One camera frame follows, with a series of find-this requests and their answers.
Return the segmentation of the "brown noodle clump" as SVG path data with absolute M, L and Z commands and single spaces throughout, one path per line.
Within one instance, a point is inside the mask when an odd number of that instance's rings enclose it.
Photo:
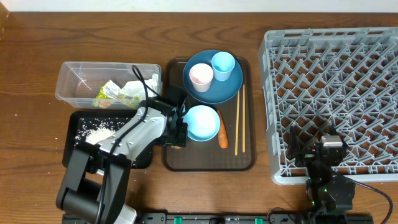
M 174 148 L 174 149 L 181 149 L 182 148 L 182 146 L 170 146 L 171 148 Z

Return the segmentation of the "light blue bowl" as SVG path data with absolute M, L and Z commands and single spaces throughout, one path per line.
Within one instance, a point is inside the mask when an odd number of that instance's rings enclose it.
M 198 142 L 205 142 L 214 138 L 221 126 L 218 113 L 205 105 L 190 108 L 184 116 L 183 122 L 188 124 L 187 136 Z

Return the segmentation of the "orange carrot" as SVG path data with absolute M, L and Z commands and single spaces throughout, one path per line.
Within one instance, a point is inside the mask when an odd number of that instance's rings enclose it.
M 221 111 L 217 110 L 218 116 L 220 118 L 220 129 L 218 131 L 218 142 L 220 145 L 220 148 L 226 149 L 228 147 L 228 137 L 226 133 L 226 128 L 223 122 L 223 117 L 221 115 Z

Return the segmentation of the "white tissue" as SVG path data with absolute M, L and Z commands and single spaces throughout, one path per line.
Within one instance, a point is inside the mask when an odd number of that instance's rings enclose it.
M 154 91 L 157 91 L 159 84 L 159 75 L 157 73 L 152 74 L 152 78 L 145 81 L 146 85 Z M 119 98 L 122 100 L 144 100 L 146 94 L 144 86 L 141 81 L 129 81 L 119 91 Z

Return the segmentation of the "white cooked rice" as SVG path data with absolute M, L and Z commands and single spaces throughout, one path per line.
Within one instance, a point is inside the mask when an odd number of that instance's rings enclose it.
M 121 129 L 129 119 L 81 118 L 75 135 L 75 145 L 87 142 L 92 145 L 110 137 Z

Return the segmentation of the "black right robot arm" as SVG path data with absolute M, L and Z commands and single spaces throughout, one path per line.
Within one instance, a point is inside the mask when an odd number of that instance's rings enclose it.
M 300 147 L 293 127 L 289 129 L 287 157 L 296 167 L 305 167 L 307 199 L 313 208 L 296 217 L 295 223 L 347 223 L 346 212 L 353 208 L 355 184 L 338 175 L 332 167 L 342 162 L 348 145 L 334 128 L 311 147 Z

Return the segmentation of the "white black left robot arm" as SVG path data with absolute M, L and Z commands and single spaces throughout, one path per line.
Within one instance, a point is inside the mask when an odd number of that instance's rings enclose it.
M 134 223 L 137 212 L 124 202 L 132 163 L 151 144 L 186 145 L 185 102 L 184 96 L 149 98 L 110 137 L 65 151 L 57 208 L 88 223 Z

